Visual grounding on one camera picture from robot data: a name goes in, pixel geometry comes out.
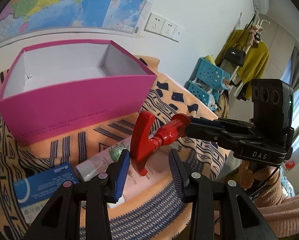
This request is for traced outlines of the person right hand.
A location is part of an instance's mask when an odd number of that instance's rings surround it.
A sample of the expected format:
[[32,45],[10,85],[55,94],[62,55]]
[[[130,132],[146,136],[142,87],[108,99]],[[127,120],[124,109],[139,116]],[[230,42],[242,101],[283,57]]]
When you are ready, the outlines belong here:
[[273,185],[280,175],[279,167],[267,166],[259,171],[250,169],[251,163],[243,160],[239,166],[239,185],[249,197],[255,196],[265,186]]

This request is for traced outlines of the pink sleeve forearm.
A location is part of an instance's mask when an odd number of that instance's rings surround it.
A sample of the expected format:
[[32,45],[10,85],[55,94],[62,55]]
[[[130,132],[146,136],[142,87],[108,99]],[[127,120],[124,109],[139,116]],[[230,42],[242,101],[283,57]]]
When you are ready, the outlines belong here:
[[281,176],[254,199],[277,238],[294,237],[299,233],[299,195],[284,198]]

